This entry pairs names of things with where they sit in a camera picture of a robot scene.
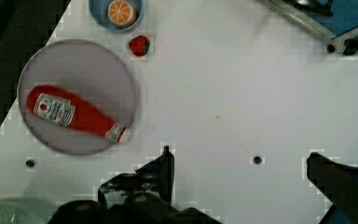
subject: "white cap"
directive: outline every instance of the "white cap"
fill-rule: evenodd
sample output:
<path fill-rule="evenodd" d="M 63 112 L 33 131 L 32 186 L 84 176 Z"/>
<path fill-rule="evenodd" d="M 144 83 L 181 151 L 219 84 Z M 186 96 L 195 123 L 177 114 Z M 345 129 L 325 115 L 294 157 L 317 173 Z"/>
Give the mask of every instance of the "white cap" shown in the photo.
<path fill-rule="evenodd" d="M 122 143 L 128 142 L 130 136 L 131 136 L 131 130 L 129 128 L 126 128 L 126 130 L 124 130 L 124 133 L 121 135 L 119 142 Z"/>

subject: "red object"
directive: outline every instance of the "red object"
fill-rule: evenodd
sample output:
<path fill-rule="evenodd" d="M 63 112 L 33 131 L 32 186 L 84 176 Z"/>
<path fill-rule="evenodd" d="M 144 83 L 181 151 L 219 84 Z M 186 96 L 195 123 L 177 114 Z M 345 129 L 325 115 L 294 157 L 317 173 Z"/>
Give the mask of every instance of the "red object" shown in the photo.
<path fill-rule="evenodd" d="M 142 57 L 149 51 L 150 41 L 146 36 L 139 35 L 130 41 L 129 46 L 135 56 Z"/>
<path fill-rule="evenodd" d="M 27 107 L 41 119 L 114 142 L 119 142 L 126 131 L 89 102 L 55 86 L 35 87 L 28 95 Z"/>

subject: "black hole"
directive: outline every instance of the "black hole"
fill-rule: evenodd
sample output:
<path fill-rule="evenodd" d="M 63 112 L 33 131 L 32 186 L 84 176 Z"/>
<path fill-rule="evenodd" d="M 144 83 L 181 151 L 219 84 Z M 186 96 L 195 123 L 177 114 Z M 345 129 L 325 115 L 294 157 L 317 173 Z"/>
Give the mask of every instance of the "black hole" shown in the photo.
<path fill-rule="evenodd" d="M 26 163 L 25 163 L 26 166 L 32 168 L 34 167 L 34 161 L 33 160 L 28 160 Z"/>
<path fill-rule="evenodd" d="M 254 163 L 255 164 L 260 164 L 263 160 L 261 159 L 261 157 L 254 157 Z"/>
<path fill-rule="evenodd" d="M 336 51 L 336 47 L 333 45 L 327 45 L 327 52 L 334 53 L 334 51 Z"/>

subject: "blue device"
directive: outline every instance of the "blue device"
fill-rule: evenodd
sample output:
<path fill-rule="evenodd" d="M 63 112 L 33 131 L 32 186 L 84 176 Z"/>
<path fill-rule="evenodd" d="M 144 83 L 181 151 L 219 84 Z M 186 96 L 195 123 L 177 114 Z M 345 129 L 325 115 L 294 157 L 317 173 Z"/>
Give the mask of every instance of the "blue device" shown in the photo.
<path fill-rule="evenodd" d="M 267 0 L 326 44 L 326 51 L 358 54 L 358 0 Z"/>

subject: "plate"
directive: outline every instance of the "plate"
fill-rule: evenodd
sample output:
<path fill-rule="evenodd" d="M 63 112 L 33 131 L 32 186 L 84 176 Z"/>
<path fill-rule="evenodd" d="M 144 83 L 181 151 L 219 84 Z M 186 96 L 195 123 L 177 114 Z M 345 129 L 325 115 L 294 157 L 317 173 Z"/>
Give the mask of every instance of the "plate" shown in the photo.
<path fill-rule="evenodd" d="M 27 96 L 34 87 L 43 84 L 77 94 L 126 127 L 132 124 L 136 89 L 131 73 L 103 46 L 85 40 L 64 40 L 42 48 L 22 70 L 18 97 L 26 126 L 46 146 L 72 155 L 110 148 L 114 143 L 100 136 L 57 126 L 32 114 L 26 108 Z"/>
<path fill-rule="evenodd" d="M 127 0 L 136 9 L 136 21 L 133 25 L 122 28 L 115 26 L 107 16 L 107 10 L 113 0 L 89 0 L 89 12 L 91 16 L 104 28 L 112 33 L 124 34 L 136 29 L 145 16 L 145 0 Z"/>

